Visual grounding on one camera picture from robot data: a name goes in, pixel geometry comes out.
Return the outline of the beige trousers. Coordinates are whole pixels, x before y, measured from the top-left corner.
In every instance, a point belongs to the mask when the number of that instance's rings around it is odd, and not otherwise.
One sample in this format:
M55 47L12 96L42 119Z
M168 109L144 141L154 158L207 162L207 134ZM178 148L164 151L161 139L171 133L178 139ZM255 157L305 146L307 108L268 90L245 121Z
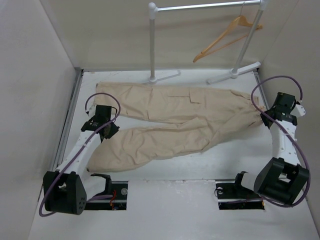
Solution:
M92 172L122 172L153 160L206 151L262 123L256 96L233 89L102 82L96 105L120 103L124 117L154 126L122 129L93 152Z

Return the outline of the wooden clothes hanger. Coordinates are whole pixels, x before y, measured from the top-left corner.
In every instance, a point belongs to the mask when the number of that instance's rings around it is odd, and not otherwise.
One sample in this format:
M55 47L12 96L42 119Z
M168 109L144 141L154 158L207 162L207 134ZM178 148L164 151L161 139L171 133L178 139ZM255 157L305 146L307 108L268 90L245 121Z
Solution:
M203 59L204 57L211 55L213 53L218 52L221 49L224 49L246 37L249 36L249 34L242 35L238 38L235 38L220 47L216 48L216 46L223 41L226 37L231 36L236 29L238 28L251 28L254 24L252 22L249 22L247 18L244 15L239 15L236 17L228 26L227 28L219 35L218 38L216 38L213 42L211 42L206 48L204 48L199 54L197 54L194 59L193 63L196 63L198 60Z

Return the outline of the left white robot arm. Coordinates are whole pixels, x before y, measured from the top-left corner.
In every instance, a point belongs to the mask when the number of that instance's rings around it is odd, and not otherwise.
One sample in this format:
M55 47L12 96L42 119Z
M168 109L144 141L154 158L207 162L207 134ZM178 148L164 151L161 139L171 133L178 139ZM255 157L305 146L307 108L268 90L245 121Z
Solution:
M54 171L45 173L40 216L80 215L88 202L112 197L111 177L90 172L87 164L103 140L119 131L114 123L116 118L112 116L113 109L112 106L97 105L91 118L83 124L68 157Z

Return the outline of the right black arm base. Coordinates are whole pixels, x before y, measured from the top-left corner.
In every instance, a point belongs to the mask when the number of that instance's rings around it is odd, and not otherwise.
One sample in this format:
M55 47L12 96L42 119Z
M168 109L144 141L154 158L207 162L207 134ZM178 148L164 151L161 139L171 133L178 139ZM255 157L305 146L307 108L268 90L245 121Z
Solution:
M219 210L264 210L262 198L253 190L243 187L241 180L244 172L235 179L221 179L215 182L214 195Z

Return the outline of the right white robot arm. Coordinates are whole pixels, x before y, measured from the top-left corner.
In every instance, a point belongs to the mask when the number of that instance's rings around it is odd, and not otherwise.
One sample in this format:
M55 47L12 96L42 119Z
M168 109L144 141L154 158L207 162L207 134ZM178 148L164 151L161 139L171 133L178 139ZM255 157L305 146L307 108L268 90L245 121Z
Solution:
M276 205L293 207L310 179L310 171L298 163L295 132L298 118L306 113L293 95L279 92L272 107L261 113L272 138L272 158L258 174L238 173L232 192L238 198L250 190Z

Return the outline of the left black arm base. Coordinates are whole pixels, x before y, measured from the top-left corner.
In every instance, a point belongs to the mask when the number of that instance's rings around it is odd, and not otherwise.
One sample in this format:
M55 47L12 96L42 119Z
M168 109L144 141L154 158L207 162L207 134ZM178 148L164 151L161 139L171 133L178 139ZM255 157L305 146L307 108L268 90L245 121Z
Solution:
M128 181L112 181L107 190L86 203L86 211L126 211Z

